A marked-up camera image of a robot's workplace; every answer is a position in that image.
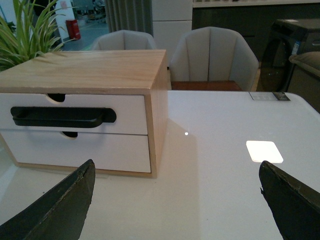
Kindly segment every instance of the wooden box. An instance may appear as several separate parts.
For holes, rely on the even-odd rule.
[[[156,177],[168,119],[165,50],[46,53],[0,72],[0,136],[20,167]],[[13,107],[110,108],[95,127],[17,125]]]

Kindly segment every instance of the drawer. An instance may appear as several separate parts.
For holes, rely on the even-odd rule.
[[[146,135],[2,130],[18,163],[78,167],[92,159],[97,169],[150,173]]]
[[[78,107],[111,108],[116,121],[104,122],[94,128],[17,126],[10,113],[12,107]],[[46,94],[0,93],[0,129],[34,131],[69,131],[87,133],[147,135],[145,98],[143,95],[85,95],[66,94],[64,101]]]

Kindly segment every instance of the washing machine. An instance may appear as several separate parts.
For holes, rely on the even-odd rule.
[[[294,69],[290,55],[313,51],[320,51],[320,18],[276,20],[263,53],[257,91],[286,92]]]

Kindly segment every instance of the red fire extinguisher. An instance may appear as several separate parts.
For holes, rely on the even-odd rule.
[[[77,19],[69,19],[65,21],[66,28],[68,29],[70,39],[77,39],[81,38],[78,21]]]

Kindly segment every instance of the white chair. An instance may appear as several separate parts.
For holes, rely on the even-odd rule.
[[[146,32],[119,30],[98,37],[91,49],[96,50],[152,50],[157,49],[154,38]]]
[[[235,81],[243,91],[251,90],[258,67],[245,39],[219,27],[185,33],[169,64],[171,81]]]

